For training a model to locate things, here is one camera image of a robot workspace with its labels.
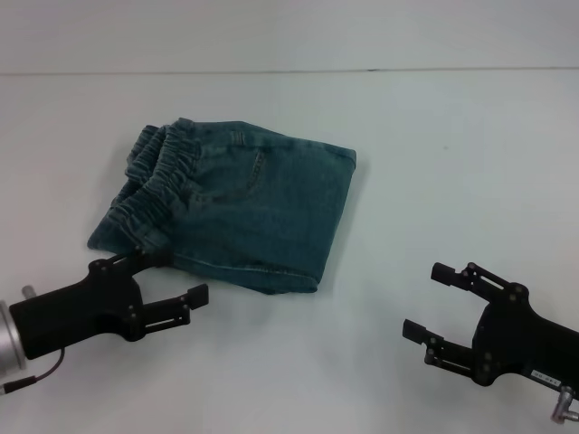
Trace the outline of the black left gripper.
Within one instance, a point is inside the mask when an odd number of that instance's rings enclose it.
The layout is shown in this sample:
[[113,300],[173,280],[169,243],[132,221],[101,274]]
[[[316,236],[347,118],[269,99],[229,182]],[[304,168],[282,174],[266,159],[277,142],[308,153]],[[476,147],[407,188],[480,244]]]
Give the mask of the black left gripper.
[[115,334],[129,342],[186,326],[191,312],[209,303],[201,284],[183,295],[143,304],[135,274],[173,265],[169,250],[143,250],[92,261],[78,283],[13,304],[9,312],[27,359],[33,360],[92,338]]

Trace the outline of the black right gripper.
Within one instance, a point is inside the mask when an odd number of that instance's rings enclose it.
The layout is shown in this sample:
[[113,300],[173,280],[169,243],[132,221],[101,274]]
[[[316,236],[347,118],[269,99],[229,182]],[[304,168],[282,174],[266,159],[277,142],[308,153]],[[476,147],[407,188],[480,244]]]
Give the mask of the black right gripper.
[[510,284],[474,262],[462,271],[436,262],[431,279],[469,291],[489,304],[473,336],[472,350],[405,319],[403,337],[426,346],[426,364],[481,386],[513,373],[548,388],[579,388],[579,332],[537,314],[526,287]]

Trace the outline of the blue denim shorts with embroidery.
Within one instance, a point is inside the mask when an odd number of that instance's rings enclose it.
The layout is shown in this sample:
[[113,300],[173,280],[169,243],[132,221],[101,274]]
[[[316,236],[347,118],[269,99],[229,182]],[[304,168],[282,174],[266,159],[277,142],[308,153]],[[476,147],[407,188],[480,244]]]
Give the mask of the blue denim shorts with embroidery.
[[241,121],[144,127],[93,250],[169,250],[177,269],[263,294],[318,289],[355,151]]

